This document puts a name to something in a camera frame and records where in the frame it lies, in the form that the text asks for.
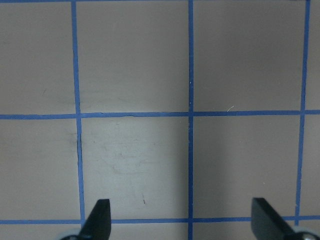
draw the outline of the metal screw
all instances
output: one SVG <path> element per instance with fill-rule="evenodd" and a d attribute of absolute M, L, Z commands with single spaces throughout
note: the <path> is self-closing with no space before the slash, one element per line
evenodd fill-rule
<path fill-rule="evenodd" d="M 309 234 L 309 233 L 305 233 L 302 235 L 302 239 L 303 240 L 316 240 L 315 236 Z"/>

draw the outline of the white scratch mark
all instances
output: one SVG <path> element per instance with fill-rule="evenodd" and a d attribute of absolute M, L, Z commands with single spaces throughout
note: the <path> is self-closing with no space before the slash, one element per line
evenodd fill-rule
<path fill-rule="evenodd" d="M 234 106 L 235 106 L 235 105 L 233 105 L 232 107 L 230 107 L 226 112 L 229 112 L 229 111 L 230 111 L 230 109 L 232 109 Z"/>

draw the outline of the square tile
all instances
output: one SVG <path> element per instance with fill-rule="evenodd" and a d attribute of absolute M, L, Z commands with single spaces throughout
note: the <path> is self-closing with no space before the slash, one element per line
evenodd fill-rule
<path fill-rule="evenodd" d="M 320 215 L 320 115 L 306 115 L 301 182 L 301 215 Z"/>
<path fill-rule="evenodd" d="M 193 240 L 256 240 L 250 222 L 206 222 L 193 224 Z"/>
<path fill-rule="evenodd" d="M 110 240 L 188 239 L 187 223 L 112 224 Z"/>
<path fill-rule="evenodd" d="M 253 197 L 294 215 L 299 116 L 196 117 L 193 140 L 195 218 L 249 217 Z"/>
<path fill-rule="evenodd" d="M 188 111 L 187 1 L 77 4 L 82 112 Z"/>
<path fill-rule="evenodd" d="M 311 0 L 305 106 L 320 109 L 320 1 Z"/>
<path fill-rule="evenodd" d="M 320 236 L 320 220 L 303 220 L 299 221 L 299 226 L 307 228 Z"/>
<path fill-rule="evenodd" d="M 74 119 L 0 120 L 0 219 L 79 219 Z"/>
<path fill-rule="evenodd" d="M 111 201 L 112 219 L 188 217 L 188 118 L 82 120 L 86 214 Z"/>
<path fill-rule="evenodd" d="M 10 240 L 60 240 L 78 233 L 76 224 L 0 224 L 0 239 Z"/>
<path fill-rule="evenodd" d="M 304 1 L 195 1 L 194 109 L 299 110 Z"/>
<path fill-rule="evenodd" d="M 0 22 L 0 114 L 74 113 L 70 3 L 5 3 Z"/>

